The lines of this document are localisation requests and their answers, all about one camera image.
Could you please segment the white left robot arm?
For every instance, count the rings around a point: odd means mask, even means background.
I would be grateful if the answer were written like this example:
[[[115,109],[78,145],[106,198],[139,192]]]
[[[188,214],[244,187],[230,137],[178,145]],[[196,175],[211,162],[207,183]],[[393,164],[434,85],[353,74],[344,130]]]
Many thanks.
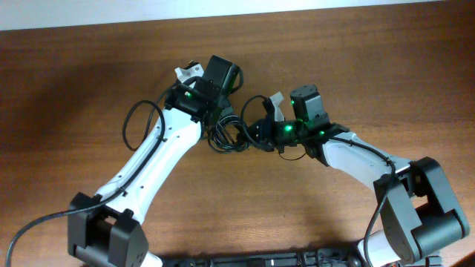
[[[162,266],[150,252],[142,224],[180,158],[230,109],[241,69],[219,56],[206,67],[176,68],[153,130],[125,166],[92,197],[78,193],[68,216],[68,253],[90,266]]]

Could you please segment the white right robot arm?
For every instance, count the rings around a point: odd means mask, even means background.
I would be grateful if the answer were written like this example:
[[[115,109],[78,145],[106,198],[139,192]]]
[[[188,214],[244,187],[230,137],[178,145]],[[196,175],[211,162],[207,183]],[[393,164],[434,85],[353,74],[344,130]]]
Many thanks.
[[[436,160],[394,156],[331,122],[314,85],[291,92],[294,120],[284,118],[282,100],[280,93],[263,98],[266,116],[243,124],[238,137],[268,152],[302,145],[308,157],[375,193],[377,206],[360,242],[362,264],[412,264],[469,235],[468,219]]]

